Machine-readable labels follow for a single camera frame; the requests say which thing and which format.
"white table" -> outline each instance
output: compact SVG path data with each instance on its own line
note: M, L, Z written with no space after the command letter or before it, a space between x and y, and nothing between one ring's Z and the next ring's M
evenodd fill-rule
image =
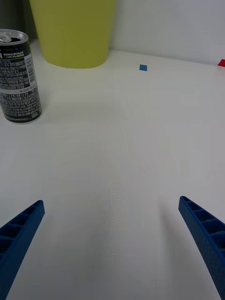
M38 199L46 214L7 299L220 299L178 203L225 221L225 69L111 51L77 70L32 53L44 113L0 113L0 226Z

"white wall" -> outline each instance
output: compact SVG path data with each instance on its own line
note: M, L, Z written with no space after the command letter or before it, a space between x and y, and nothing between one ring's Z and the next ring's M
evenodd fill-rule
M117 0L111 47L218 64L225 59L224 0Z

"blue square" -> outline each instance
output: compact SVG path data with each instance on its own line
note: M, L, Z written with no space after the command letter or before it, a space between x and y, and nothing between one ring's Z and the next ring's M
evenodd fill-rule
M147 71L147 68L146 65L140 65L140 71Z

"white surface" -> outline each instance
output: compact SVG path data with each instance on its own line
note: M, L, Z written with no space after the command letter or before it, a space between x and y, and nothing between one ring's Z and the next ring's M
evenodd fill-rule
M225 59L224 0L118 0L113 49L217 65Z
M44 113L0 113L0 226L38 199L46 214L7 300L219 300L178 202L225 221L225 69L110 52L75 70L32 49Z

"yellow bin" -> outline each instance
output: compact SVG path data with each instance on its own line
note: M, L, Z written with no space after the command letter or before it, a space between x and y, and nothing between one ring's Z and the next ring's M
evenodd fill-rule
M45 59L93 68L107 57L115 0L30 0Z

